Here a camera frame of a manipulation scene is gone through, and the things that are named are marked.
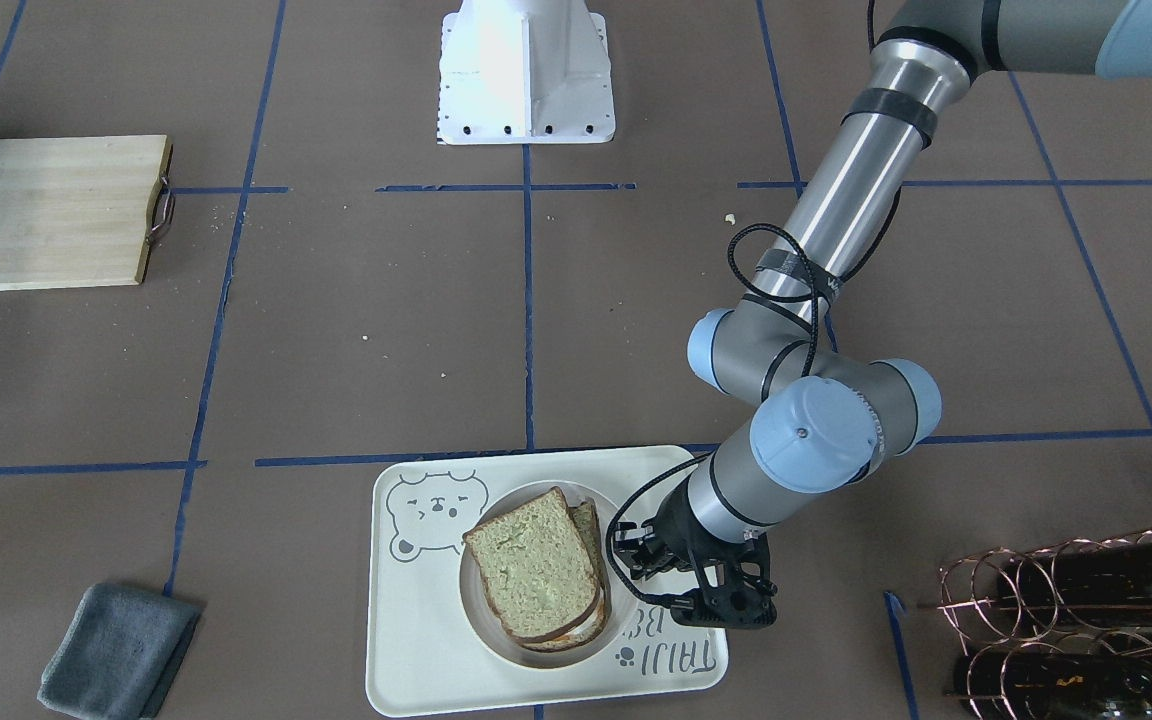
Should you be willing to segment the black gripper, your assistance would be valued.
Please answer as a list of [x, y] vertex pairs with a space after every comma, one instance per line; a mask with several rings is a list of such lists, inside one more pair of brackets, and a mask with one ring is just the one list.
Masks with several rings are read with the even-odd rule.
[[737, 546], [705, 529], [692, 511], [689, 488], [672, 488], [652, 525], [609, 525], [608, 559], [622, 561], [634, 582], [664, 571], [703, 571], [735, 562]]

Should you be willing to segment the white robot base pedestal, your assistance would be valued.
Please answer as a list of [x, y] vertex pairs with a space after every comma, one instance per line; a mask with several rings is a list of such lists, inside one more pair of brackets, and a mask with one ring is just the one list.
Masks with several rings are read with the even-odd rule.
[[444, 145], [616, 136], [608, 26], [585, 1], [463, 1], [444, 15], [439, 73]]

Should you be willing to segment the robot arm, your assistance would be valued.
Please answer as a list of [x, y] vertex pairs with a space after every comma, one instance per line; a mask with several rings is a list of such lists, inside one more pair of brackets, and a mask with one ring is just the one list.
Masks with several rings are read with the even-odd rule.
[[696, 323], [692, 372], [755, 414], [685, 461], [652, 518], [611, 521], [605, 551], [628, 588], [721, 569], [771, 591], [765, 535], [814, 498], [867, 478], [940, 424], [942, 397], [910, 361], [859, 363], [823, 347], [823, 320], [890, 228], [902, 183], [940, 118], [992, 71], [1152, 78], [1152, 1], [905, 1], [870, 44], [870, 78], [732, 309]]

